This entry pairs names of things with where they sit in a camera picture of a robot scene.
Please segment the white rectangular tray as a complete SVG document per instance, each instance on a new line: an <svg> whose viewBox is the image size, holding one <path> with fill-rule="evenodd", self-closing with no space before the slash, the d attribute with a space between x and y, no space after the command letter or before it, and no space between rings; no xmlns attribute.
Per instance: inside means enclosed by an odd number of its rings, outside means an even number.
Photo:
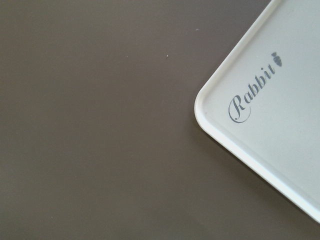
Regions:
<svg viewBox="0 0 320 240"><path fill-rule="evenodd" d="M320 3L273 0L199 91L199 126L320 219Z"/></svg>

